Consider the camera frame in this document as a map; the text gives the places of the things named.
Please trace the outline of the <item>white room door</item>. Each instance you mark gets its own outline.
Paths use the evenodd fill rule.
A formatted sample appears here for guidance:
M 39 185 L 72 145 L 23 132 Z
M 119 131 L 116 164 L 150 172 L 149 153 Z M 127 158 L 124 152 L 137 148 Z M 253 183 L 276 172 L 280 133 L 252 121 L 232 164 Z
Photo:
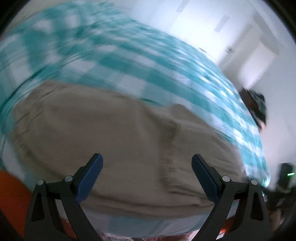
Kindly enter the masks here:
M 238 91 L 250 89 L 269 69 L 280 48 L 271 28 L 256 12 L 218 66 Z

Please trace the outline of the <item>white wardrobe doors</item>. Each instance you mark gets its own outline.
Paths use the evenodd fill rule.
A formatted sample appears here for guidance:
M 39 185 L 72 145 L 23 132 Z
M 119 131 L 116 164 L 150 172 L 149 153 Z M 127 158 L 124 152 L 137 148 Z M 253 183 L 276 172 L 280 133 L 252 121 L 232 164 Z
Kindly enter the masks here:
M 254 12 L 249 1 L 137 1 L 130 15 L 204 51 L 219 63 Z

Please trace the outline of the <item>beige pants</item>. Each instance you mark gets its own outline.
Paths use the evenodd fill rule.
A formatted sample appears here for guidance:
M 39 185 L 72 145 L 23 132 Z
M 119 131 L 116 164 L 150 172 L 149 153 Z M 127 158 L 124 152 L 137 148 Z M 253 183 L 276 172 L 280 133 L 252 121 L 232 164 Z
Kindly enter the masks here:
M 95 153 L 104 165 L 85 206 L 100 213 L 179 218 L 212 209 L 191 159 L 233 181 L 246 177 L 239 150 L 180 104 L 45 81 L 13 108 L 11 142 L 36 177 L 56 181 Z

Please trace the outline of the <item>orange garment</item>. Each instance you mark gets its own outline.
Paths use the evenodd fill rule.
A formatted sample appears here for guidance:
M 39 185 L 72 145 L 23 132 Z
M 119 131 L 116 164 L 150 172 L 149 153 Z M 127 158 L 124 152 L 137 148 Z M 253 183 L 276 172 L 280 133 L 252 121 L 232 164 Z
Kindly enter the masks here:
M 32 192 L 1 171 L 1 240 L 77 240 L 48 191 L 45 181 Z

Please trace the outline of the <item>dark nightstand with clutter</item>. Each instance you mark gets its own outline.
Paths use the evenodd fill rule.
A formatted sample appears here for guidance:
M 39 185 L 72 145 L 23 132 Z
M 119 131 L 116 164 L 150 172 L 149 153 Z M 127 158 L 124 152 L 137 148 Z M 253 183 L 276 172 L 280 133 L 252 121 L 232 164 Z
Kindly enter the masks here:
M 261 132 L 266 127 L 267 122 L 267 108 L 264 95 L 245 88 L 240 90 L 239 95 L 254 119 L 258 130 Z

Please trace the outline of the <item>teal plaid bedspread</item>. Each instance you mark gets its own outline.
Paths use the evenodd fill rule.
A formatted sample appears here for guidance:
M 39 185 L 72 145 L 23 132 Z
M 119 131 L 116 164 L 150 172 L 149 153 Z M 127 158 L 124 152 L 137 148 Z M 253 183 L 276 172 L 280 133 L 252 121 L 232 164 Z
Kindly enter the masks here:
M 270 182 L 257 126 L 233 84 L 200 50 L 108 2 L 67 2 L 30 14 L 1 40 L 1 169 L 33 189 L 37 176 L 9 141 L 13 107 L 46 79 L 180 103 L 236 145 L 246 174 Z

